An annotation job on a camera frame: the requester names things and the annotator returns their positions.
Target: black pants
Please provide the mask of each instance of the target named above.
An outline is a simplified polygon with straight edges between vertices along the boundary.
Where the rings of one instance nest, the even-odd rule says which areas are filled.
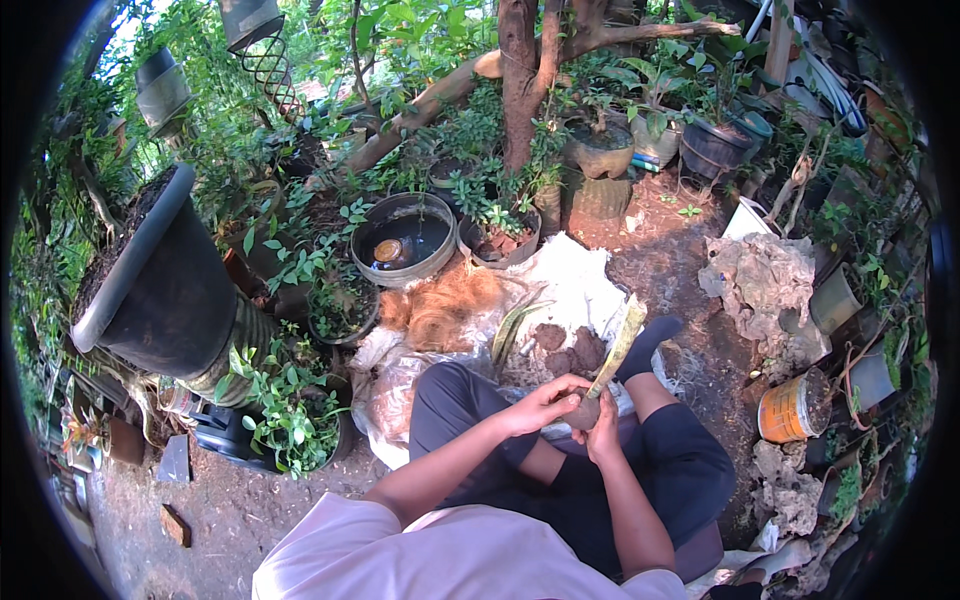
[[[410,459],[458,437],[510,406],[494,386],[462,365],[441,363],[420,376],[410,422]],[[567,455],[549,487],[516,468],[538,433],[511,438],[480,464],[438,508],[486,504],[549,523],[577,557],[617,578],[610,507],[600,470]],[[660,408],[623,447],[636,478],[679,547],[720,516],[736,480],[727,452],[686,405]]]

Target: dirt ground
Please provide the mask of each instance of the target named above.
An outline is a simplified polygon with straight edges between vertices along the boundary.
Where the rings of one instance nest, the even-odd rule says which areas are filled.
[[[670,202],[672,197],[678,201]],[[703,212],[692,218],[678,213],[691,203]],[[642,219],[633,233],[622,221],[576,218],[568,231],[590,248],[611,251],[608,277],[646,300],[651,318],[674,314],[686,320],[684,331],[662,347],[667,374],[678,379],[683,401],[733,458],[737,489],[720,517],[720,531],[726,548],[745,548],[756,535],[749,466],[759,436],[758,398],[744,388],[761,357],[736,334],[720,300],[707,298],[697,281],[707,259],[704,237],[719,236],[727,217],[715,203],[678,195],[670,172],[635,183],[627,214]],[[324,492],[356,496],[386,472],[366,440],[335,468],[305,481],[236,467],[191,440],[193,481],[157,482],[159,457],[148,446],[143,467],[106,461],[89,480],[98,553],[126,598],[249,598],[253,572]],[[164,503],[190,525],[191,548],[179,547],[164,532]]]

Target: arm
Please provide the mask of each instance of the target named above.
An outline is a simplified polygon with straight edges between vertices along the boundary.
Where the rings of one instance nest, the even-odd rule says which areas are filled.
[[[609,391],[600,398],[600,419],[589,432],[575,431],[603,475],[613,521],[613,543],[623,578],[653,568],[674,570],[673,542],[620,448],[616,407]]]
[[[575,375],[564,375],[538,387],[520,402],[473,425],[433,452],[388,474],[364,494],[364,500],[390,509],[406,527],[440,504],[507,438],[539,431],[580,403],[578,396],[552,403],[560,392],[588,386]]]

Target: pink shirt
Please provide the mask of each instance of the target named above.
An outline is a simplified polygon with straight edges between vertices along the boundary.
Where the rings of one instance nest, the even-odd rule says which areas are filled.
[[[405,530],[385,506],[327,492],[253,574],[254,600],[681,600],[672,571],[618,586],[542,521],[491,508],[434,511]]]

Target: wooden post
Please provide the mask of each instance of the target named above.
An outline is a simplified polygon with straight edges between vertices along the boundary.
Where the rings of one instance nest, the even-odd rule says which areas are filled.
[[[782,15],[783,6],[789,11],[786,18]],[[782,84],[786,80],[786,64],[790,62],[790,45],[793,44],[794,29],[790,26],[793,21],[793,0],[776,0],[773,7],[770,47],[767,48],[767,61],[763,70]]]

